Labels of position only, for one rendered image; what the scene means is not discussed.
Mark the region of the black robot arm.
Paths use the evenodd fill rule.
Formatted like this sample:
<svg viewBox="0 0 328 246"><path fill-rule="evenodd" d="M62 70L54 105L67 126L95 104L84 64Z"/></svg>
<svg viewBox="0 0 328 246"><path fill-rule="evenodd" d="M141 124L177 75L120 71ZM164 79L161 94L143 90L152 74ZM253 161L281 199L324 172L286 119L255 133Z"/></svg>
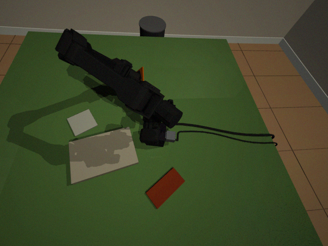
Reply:
<svg viewBox="0 0 328 246"><path fill-rule="evenodd" d="M173 128L181 119L183 113L173 100L163 100L165 96L160 90L142 81L140 71L134 71L130 62L110 59L93 50L87 39L75 30L65 29L55 50L59 52L59 59L84 69L112 88L131 111L148 119L154 115L158 123L163 122L168 128Z"/></svg>

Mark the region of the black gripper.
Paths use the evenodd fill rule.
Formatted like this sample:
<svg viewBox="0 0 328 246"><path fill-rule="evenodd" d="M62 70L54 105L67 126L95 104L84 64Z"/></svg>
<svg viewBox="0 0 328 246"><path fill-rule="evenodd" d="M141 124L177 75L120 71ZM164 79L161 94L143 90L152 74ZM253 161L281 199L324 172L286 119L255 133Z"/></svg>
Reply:
<svg viewBox="0 0 328 246"><path fill-rule="evenodd" d="M141 129L140 133L140 141L142 143L158 143L159 142L159 134L160 131L160 123L158 123L158 119L152 115L150 119L143 116L143 129Z"/></svg>

